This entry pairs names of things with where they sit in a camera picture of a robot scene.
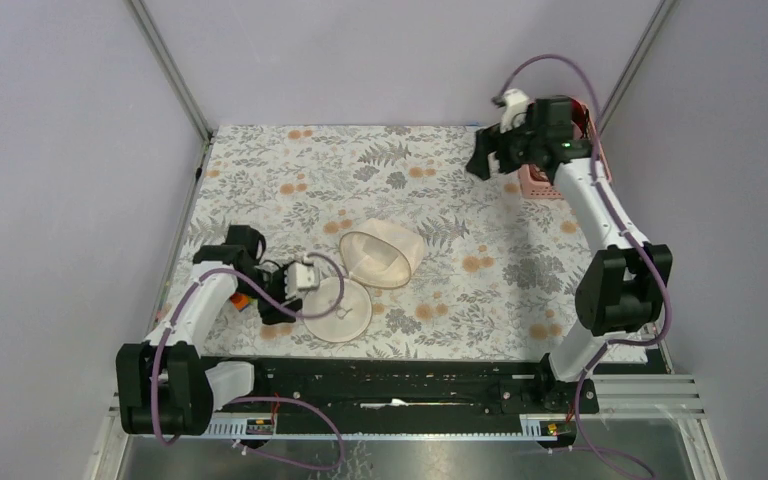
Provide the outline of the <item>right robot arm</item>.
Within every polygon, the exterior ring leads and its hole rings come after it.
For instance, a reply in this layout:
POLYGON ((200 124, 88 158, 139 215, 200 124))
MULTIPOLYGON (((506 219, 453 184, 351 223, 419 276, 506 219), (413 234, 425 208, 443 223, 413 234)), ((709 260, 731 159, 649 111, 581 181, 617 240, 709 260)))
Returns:
POLYGON ((518 89, 497 96, 499 123, 477 131, 469 174, 488 180, 490 162, 512 173, 535 166, 576 213, 592 259, 574 293, 577 321, 540 361, 530 394, 557 412, 575 396, 612 345, 660 318, 673 257, 633 224, 613 192, 603 151, 588 129, 586 110, 566 96, 530 99, 518 89))

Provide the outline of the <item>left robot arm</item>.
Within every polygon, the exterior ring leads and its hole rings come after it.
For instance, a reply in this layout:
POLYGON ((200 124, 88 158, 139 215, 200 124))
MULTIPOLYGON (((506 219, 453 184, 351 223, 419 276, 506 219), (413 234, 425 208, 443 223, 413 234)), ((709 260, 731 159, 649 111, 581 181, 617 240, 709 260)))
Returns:
POLYGON ((123 430, 166 441, 203 434, 215 411, 235 400, 256 411, 270 385, 252 364, 207 361, 207 335, 223 308, 255 305, 267 324, 293 322, 302 306, 293 282, 303 267, 264 257, 266 239, 248 225, 229 227, 220 244, 193 255, 189 285, 143 341, 117 352, 115 369, 123 430))

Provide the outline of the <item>white mesh laundry bag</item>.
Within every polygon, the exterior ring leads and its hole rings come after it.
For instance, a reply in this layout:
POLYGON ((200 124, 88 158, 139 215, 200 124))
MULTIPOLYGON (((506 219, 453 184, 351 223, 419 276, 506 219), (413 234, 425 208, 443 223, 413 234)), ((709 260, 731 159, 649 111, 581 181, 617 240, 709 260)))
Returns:
POLYGON ((317 339, 344 343, 363 335, 373 317, 372 289, 393 290, 411 281, 425 256, 425 243, 416 232, 376 218, 343 234, 338 242, 344 283, 325 278, 303 300, 304 315, 336 309, 304 320, 317 339))

